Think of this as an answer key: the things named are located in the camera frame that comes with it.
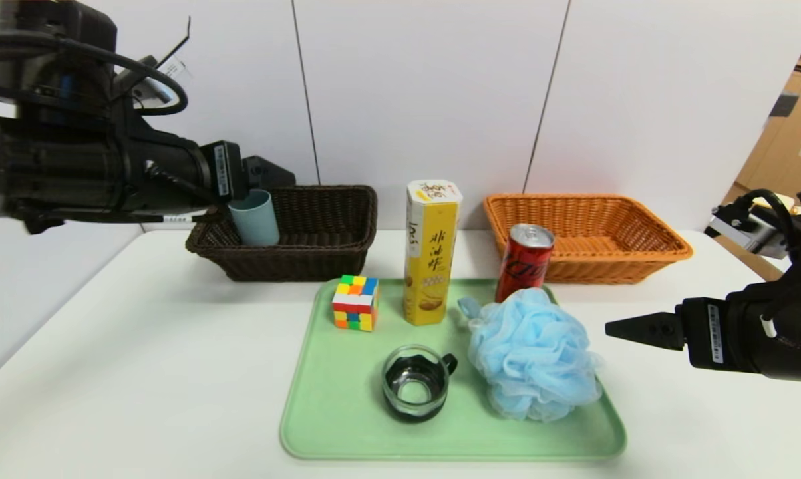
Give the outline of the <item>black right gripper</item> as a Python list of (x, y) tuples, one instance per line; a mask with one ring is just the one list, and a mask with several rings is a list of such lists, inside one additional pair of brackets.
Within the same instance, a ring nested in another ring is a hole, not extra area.
[(682, 351), (690, 364), (723, 372), (801, 381), (801, 284), (749, 285), (724, 299), (689, 298), (676, 313), (648, 313), (605, 324), (605, 334)]

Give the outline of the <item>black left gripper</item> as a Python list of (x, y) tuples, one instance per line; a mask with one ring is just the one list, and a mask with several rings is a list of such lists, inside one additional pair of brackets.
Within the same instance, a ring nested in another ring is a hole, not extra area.
[(151, 206), (215, 206), (243, 199), (247, 189), (296, 185), (290, 170), (257, 155), (241, 160), (227, 140), (201, 146), (176, 134), (143, 134), (142, 143)]

